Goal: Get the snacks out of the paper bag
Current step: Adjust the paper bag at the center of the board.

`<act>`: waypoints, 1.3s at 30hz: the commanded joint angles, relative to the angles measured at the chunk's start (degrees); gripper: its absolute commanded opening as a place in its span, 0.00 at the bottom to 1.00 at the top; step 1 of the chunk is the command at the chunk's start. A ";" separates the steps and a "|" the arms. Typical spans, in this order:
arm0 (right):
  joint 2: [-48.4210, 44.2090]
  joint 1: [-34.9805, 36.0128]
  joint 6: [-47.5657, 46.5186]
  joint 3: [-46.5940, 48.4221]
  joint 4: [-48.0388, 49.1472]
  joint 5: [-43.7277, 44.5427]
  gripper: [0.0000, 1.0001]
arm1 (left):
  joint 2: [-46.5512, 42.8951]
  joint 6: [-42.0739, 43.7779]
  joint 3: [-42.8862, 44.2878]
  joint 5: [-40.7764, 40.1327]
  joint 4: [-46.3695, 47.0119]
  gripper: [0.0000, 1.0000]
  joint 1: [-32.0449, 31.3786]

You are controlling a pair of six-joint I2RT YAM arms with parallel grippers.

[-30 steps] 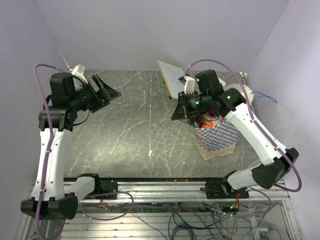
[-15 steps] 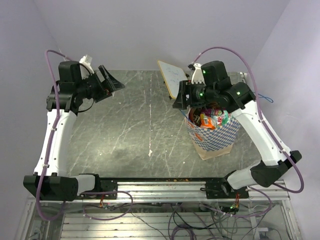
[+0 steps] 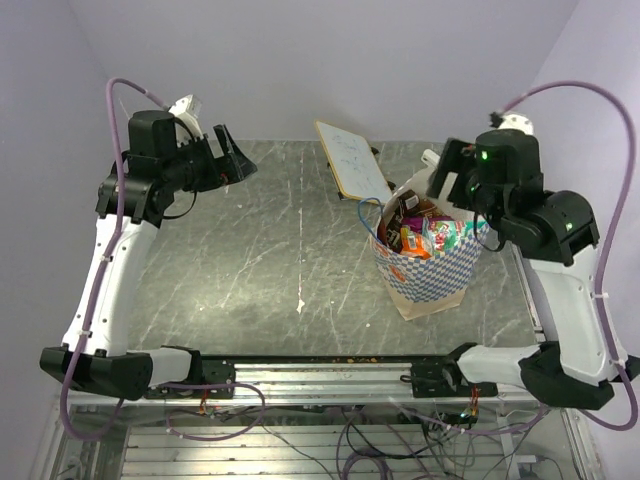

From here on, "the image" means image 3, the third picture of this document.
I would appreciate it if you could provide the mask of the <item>brown Kettle chips bag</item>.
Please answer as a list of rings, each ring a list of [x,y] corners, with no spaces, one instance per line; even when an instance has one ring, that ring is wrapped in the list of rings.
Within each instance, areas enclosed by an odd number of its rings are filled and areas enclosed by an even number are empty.
[[[399,196],[395,210],[393,211],[389,219],[393,215],[397,215],[402,219],[404,217],[415,217],[415,216],[427,216],[427,217],[448,216],[448,215],[445,215],[444,212],[439,207],[437,207],[431,200],[427,198],[421,198],[413,190],[408,190]]]

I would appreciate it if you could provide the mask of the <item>blue checkered paper bag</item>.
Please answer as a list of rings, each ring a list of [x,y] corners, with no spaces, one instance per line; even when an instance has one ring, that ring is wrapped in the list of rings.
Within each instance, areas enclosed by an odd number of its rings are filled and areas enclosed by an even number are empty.
[[[453,207],[444,197],[431,199],[426,195],[431,168],[414,174],[393,194],[389,201],[366,198],[359,202],[357,211],[369,235],[369,247],[396,309],[407,321],[428,316],[461,304],[470,283],[482,245],[489,233],[489,225],[482,218]],[[454,220],[473,221],[473,235],[461,245],[437,256],[423,260],[395,253],[380,242],[377,227],[381,219],[388,220],[401,194],[413,190],[421,198],[431,200],[445,215]]]

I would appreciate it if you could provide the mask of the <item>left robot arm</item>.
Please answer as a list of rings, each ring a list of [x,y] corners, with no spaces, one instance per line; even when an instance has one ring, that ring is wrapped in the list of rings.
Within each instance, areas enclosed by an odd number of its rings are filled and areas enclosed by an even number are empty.
[[[202,389],[198,350],[133,351],[128,333],[141,270],[176,192],[198,195],[257,170],[225,125],[213,131],[220,156],[207,135],[169,111],[139,111],[129,119],[129,147],[98,189],[94,253],[75,317],[60,346],[40,357],[41,369],[68,389],[125,400],[165,384],[182,397]]]

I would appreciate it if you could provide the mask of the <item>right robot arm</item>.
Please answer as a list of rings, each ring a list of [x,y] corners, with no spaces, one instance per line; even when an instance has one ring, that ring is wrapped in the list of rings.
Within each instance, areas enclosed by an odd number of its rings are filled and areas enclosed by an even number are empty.
[[[450,138],[431,175],[428,197],[482,217],[501,245],[529,260],[551,311],[552,337],[528,347],[467,342],[436,358],[429,385],[465,394],[475,384],[506,384],[556,408],[598,411],[613,385],[639,374],[639,360],[616,344],[602,324],[602,295],[592,276],[599,232],[580,194],[543,186],[538,140],[496,129],[472,143]]]

